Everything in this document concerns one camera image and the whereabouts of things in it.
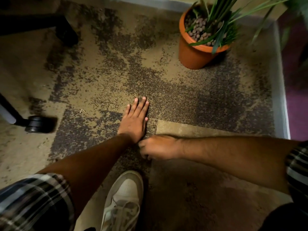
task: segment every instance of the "gray baseboard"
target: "gray baseboard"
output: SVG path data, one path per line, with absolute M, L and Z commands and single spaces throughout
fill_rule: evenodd
M 175 12 L 184 12 L 192 5 L 192 3 L 180 2 L 176 0 L 121 1 Z M 239 19 L 237 23 L 244 26 L 257 27 L 261 21 L 261 16 L 247 15 Z M 275 54 L 270 62 L 270 81 L 272 85 L 275 136 L 277 138 L 290 139 L 278 26 L 275 20 L 268 19 L 264 25 L 264 28 L 271 31 L 271 42 L 274 44 L 273 51 L 275 51 Z

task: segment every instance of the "flower pot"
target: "flower pot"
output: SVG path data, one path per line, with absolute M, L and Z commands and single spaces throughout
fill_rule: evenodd
M 180 27 L 180 43 L 179 43 L 179 60 L 183 66 L 189 69 L 201 69 L 208 64 L 214 57 L 220 52 L 227 50 L 230 46 L 224 45 L 219 47 L 215 54 L 212 54 L 213 47 L 206 45 L 189 46 L 190 43 L 195 43 L 187 32 L 185 32 L 184 20 L 188 9 L 181 16 L 179 27 Z

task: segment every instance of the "yellow wall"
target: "yellow wall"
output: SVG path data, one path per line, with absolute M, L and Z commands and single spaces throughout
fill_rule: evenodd
M 195 1 L 199 1 L 199 0 L 178 0 L 178 1 L 183 1 L 183 2 L 187 2 L 187 3 L 194 3 Z M 210 3 L 214 2 L 214 0 L 204 0 L 204 1 L 208 1 Z M 244 7 L 249 1 L 250 0 L 237 0 L 235 5 L 233 6 L 232 10 L 237 10 L 239 7 Z M 242 12 L 248 11 L 248 10 L 252 9 L 253 7 L 256 7 L 257 5 L 261 4 L 264 1 L 267 1 L 267 0 L 254 0 Z M 254 15 L 264 16 L 265 13 L 267 12 L 267 10 L 268 9 L 256 12 Z M 279 16 L 282 15 L 285 10 L 286 10 L 286 7 L 283 4 L 277 5 L 274 8 L 274 10 L 272 11 L 270 18 L 273 18 L 275 20 L 278 19 Z

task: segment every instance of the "shoe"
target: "shoe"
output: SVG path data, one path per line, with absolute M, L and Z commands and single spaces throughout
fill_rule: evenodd
M 142 199 L 141 175 L 132 170 L 122 173 L 107 195 L 101 231 L 134 230 Z

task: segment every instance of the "sleeve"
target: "sleeve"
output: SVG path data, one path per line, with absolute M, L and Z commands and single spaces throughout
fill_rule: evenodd
M 286 158 L 290 195 L 308 215 L 308 141 L 300 143 Z
M 73 231 L 75 209 L 68 182 L 35 174 L 0 190 L 0 230 Z

